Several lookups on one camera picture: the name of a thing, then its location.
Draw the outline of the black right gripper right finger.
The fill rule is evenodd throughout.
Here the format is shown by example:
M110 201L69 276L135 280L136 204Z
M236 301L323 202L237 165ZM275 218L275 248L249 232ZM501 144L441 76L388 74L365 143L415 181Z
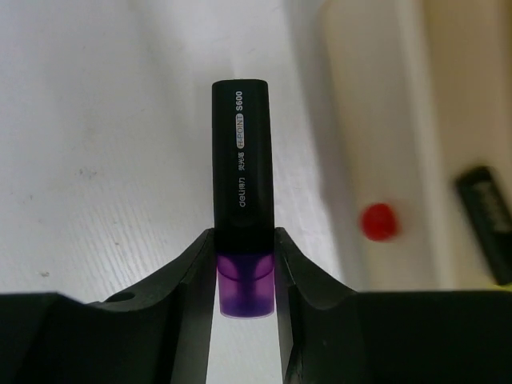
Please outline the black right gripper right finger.
M357 292L274 240L284 382L510 382L509 292Z

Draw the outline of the yellow highlighter marker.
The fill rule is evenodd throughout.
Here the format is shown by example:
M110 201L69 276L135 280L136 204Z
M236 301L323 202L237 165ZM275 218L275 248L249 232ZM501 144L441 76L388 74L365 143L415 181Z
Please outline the yellow highlighter marker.
M488 166L466 170L454 188L494 280L511 284L511 212Z

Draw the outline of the cream drawer cabinet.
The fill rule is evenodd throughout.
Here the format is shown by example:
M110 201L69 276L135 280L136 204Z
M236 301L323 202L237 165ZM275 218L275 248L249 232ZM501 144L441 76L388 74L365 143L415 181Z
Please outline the cream drawer cabinet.
M511 4L328 1L320 11L361 290L495 289L456 179L511 198Z

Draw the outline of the purple highlighter marker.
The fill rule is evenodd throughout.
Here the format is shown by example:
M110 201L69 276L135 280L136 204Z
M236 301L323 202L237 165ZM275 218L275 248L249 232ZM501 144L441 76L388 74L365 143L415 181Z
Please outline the purple highlighter marker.
M274 185L267 82L212 85L214 248L220 311L274 312Z

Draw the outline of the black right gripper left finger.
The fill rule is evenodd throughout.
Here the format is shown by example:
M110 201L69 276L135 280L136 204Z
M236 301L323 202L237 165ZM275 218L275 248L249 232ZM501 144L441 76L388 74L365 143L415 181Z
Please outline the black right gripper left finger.
M1 297L4 383L203 383L213 317L214 236L102 302Z

